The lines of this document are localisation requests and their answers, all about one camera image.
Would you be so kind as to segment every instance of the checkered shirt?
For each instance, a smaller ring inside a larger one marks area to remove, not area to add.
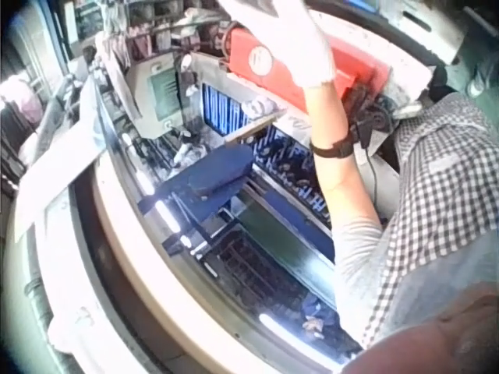
[[[362,344],[376,339],[403,277],[499,226],[499,136],[453,93],[395,133],[401,165],[388,258]]]

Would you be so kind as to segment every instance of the gray sleeve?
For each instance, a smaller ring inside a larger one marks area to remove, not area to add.
[[[361,341],[386,260],[388,234],[379,224],[357,219],[332,230],[334,296],[342,328]]]

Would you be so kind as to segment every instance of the gingham shirt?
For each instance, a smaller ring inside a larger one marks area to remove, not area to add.
[[[402,123],[395,144],[400,196],[387,230],[358,220],[333,231],[340,323],[365,348],[470,284],[498,281],[496,130],[453,93]]]

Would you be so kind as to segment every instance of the pink object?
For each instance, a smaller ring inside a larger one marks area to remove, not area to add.
[[[44,110],[40,99],[28,83],[18,76],[10,76],[0,84],[0,94],[8,102],[15,103],[28,122],[32,124],[40,123]]]

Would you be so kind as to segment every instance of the person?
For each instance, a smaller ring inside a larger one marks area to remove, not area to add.
[[[451,93],[396,129],[399,204],[383,230],[334,89],[331,46],[303,1],[219,2],[303,88],[317,178],[331,215],[331,286],[342,328],[367,349],[438,316],[475,284],[497,285],[499,135],[472,101]],[[391,342],[374,352],[389,361],[398,352],[390,352]],[[434,352],[427,359],[435,364],[438,357]],[[406,364],[407,370],[384,372],[411,372],[414,360]]]

